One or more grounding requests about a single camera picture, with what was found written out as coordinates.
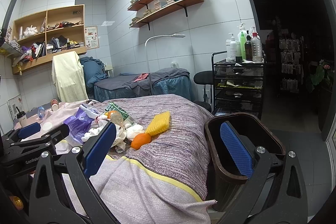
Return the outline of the purple plastic bag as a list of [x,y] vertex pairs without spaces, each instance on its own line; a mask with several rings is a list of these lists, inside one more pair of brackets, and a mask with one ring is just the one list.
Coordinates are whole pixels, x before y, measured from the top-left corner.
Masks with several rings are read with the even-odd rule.
[[63,123],[69,128],[69,136],[78,143],[83,144],[82,137],[88,132],[92,122],[93,119],[83,109],[79,108],[75,115],[68,117]]

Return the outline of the orange juice bottle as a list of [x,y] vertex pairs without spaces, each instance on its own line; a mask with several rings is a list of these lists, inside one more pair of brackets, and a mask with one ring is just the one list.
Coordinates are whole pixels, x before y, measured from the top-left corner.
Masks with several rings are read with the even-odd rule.
[[123,125],[123,116],[121,113],[117,110],[111,110],[105,112],[105,115],[108,117],[108,119],[117,126]]

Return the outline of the white tissue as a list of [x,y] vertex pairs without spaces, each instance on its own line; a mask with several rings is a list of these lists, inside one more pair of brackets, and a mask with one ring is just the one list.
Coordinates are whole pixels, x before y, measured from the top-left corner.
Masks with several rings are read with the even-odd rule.
[[143,126],[137,123],[134,123],[125,129],[126,138],[129,140],[133,140],[138,134],[142,134],[144,132],[145,130],[143,129]]

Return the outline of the orange fruit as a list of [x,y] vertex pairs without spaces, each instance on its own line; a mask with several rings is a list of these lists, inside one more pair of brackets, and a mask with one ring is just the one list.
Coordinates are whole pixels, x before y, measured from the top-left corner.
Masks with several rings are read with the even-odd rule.
[[133,141],[131,142],[131,147],[133,149],[140,149],[144,144],[148,144],[151,142],[151,136],[148,133],[140,133],[135,136]]

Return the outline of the yellow sponge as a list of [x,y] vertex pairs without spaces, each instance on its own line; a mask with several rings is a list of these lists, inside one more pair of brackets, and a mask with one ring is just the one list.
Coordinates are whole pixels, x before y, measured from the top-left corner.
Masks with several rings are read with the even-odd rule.
[[155,136],[161,134],[169,129],[170,126],[170,112],[166,111],[155,115],[145,130],[146,134]]

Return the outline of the green patterned package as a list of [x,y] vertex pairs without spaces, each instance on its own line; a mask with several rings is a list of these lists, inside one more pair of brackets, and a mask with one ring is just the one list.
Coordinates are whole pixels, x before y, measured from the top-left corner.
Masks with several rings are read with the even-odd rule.
[[122,109],[120,106],[118,106],[116,103],[109,102],[108,106],[105,108],[105,112],[111,110],[117,110],[121,113],[121,115],[123,116],[123,125],[127,123],[134,124],[134,119],[130,116],[130,114]]

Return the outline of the blue bundle of bedding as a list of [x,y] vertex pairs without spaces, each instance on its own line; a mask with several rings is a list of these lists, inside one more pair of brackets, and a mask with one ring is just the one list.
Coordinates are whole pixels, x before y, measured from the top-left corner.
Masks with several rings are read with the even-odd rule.
[[93,57],[80,58],[80,64],[83,66],[87,94],[91,96],[94,93],[95,83],[108,78],[105,65],[101,60]]

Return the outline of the wooden cubby shelf unit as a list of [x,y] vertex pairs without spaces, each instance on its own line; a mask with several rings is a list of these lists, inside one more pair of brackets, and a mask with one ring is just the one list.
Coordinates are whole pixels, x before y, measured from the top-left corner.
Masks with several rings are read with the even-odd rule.
[[50,63],[61,53],[86,53],[84,14],[84,5],[74,5],[36,12],[15,20],[13,38],[17,38],[27,56],[20,61],[13,60],[13,73],[18,75]]

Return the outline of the blue covered massage bed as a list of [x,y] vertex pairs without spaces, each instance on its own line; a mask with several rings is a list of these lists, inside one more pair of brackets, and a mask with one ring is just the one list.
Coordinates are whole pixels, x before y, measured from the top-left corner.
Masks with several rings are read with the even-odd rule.
[[95,83],[93,91],[99,102],[161,94],[175,94],[190,101],[195,99],[190,73],[182,68],[164,68],[140,75],[120,74]]

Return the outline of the potted green plant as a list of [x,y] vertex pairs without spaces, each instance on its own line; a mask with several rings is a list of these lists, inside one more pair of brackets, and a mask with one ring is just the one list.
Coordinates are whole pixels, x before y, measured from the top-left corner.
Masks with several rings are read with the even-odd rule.
[[327,85],[331,84],[331,74],[333,73],[333,70],[331,69],[331,66],[326,63],[323,59],[319,61],[315,74],[312,75],[311,81],[313,86],[318,86],[321,83],[325,83]]

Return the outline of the black round stool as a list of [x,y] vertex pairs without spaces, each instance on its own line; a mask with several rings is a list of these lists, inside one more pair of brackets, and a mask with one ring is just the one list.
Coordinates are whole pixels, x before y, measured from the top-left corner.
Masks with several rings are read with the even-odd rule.
[[194,75],[194,83],[203,86],[203,100],[195,101],[194,103],[203,107],[207,111],[212,112],[213,71],[202,71],[196,73]]

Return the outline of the dark brown glass bottle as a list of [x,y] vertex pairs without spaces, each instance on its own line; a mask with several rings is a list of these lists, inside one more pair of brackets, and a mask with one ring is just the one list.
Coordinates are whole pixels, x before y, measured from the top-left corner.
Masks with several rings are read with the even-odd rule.
[[252,44],[251,44],[251,36],[249,35],[249,31],[247,31],[246,42],[244,44],[245,47],[245,57],[246,61],[252,61]]

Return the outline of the white pump bottle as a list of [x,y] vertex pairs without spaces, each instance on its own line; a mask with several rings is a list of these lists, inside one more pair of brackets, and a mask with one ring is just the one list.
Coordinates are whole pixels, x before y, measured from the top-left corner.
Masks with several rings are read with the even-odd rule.
[[226,49],[227,49],[227,58],[231,63],[236,62],[237,55],[237,43],[233,33],[229,33],[230,39],[226,41]]

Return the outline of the wall poster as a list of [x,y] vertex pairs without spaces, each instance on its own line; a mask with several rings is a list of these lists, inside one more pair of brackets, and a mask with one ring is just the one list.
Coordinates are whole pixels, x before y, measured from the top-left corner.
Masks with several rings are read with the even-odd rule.
[[98,48],[99,38],[97,26],[84,27],[84,39],[87,50]]

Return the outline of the lower wooden wall shelf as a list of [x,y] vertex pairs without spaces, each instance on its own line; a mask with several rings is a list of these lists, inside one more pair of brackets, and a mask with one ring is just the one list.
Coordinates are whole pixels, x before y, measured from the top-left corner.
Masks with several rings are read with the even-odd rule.
[[185,16],[188,17],[189,14],[188,14],[187,8],[193,5],[201,4],[204,1],[205,0],[180,0],[180,1],[174,2],[170,5],[165,6],[164,8],[161,8],[160,10],[157,10],[155,12],[148,14],[147,16],[142,17],[141,19],[135,21],[134,23],[131,23],[129,27],[130,28],[141,28],[143,26],[148,26],[148,29],[150,30],[150,22],[153,22],[159,18],[167,16],[181,9],[184,10]]

